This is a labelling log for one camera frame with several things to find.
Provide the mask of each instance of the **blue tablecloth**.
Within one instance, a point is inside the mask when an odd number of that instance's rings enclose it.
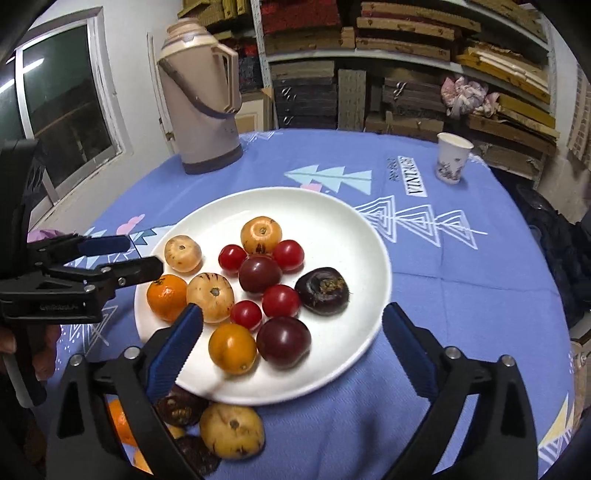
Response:
[[[92,267],[139,255],[193,210],[222,196],[266,186],[334,195],[357,208],[382,235],[392,262],[392,300],[442,345],[472,358],[513,355],[527,387],[539,442],[540,474],[570,440],[573,377],[560,297],[527,225],[487,166],[472,159],[462,181],[434,175],[437,145],[390,135],[287,130],[242,137],[244,156],[202,176],[166,161],[122,195],[87,235],[129,234],[128,252],[82,258]],[[70,355],[91,361],[139,344],[134,288],[118,291],[98,325],[64,326],[48,402]],[[466,433],[470,403],[442,459],[451,465]],[[212,479],[379,479],[428,409],[380,333],[347,373],[298,400],[258,409],[267,445],[246,462],[222,462]]]

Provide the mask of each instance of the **round table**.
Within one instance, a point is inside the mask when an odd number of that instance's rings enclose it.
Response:
[[[556,285],[510,196],[482,160],[471,157],[462,181],[436,179],[437,145],[390,135],[279,130],[242,136],[243,157],[222,170],[184,174],[178,156],[123,194],[86,235],[125,234],[125,253],[81,258],[92,268],[149,255],[195,209],[225,195],[267,186],[312,189],[362,213],[388,248],[392,300],[439,342],[471,358],[508,353],[532,405],[540,474],[570,439],[573,376],[569,336]],[[37,410],[47,428],[68,358],[90,361],[138,345],[134,288],[119,290],[97,325],[63,326],[57,372]],[[469,402],[439,468],[451,465],[467,431]],[[428,409],[415,395],[381,332],[359,362],[328,386],[297,400],[258,408],[264,452],[222,462],[212,480],[301,478],[375,480],[401,453]]]

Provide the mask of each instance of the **human hand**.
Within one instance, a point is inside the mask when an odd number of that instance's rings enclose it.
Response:
[[[61,336],[60,325],[48,325],[45,329],[45,348],[33,356],[33,368],[38,380],[47,380],[56,371],[57,341]],[[12,332],[0,326],[0,353],[15,353],[17,343]]]

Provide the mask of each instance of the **plate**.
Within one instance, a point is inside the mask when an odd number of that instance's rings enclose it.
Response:
[[[205,325],[177,384],[210,400],[234,405],[265,405],[297,398],[337,378],[367,350],[381,327],[382,311],[390,301],[391,269],[388,252],[374,228],[346,203],[306,189],[272,187],[247,190],[212,203],[181,220],[154,247],[152,255],[164,261],[164,245],[175,235],[188,235],[203,251],[202,272],[224,274],[217,256],[227,244],[240,244],[240,230],[260,215],[276,220],[284,239],[300,243],[306,254],[304,267],[286,274],[281,282],[293,287],[304,273],[319,267],[337,269],[349,285],[350,303],[344,312],[321,317],[302,308],[299,318],[310,329],[310,354],[296,367],[279,371],[262,358],[253,371],[231,377],[209,358],[207,344],[214,331]],[[195,274],[174,273],[187,282]],[[238,279],[225,274],[236,301],[252,299]],[[147,341],[167,324],[159,320],[146,301],[148,284],[135,290],[135,324]]]

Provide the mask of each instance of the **paper cup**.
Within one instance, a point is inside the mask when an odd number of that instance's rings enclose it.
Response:
[[[462,178],[462,170],[474,145],[465,138],[453,134],[441,133],[437,138],[439,156],[435,175],[439,180],[455,185]]]

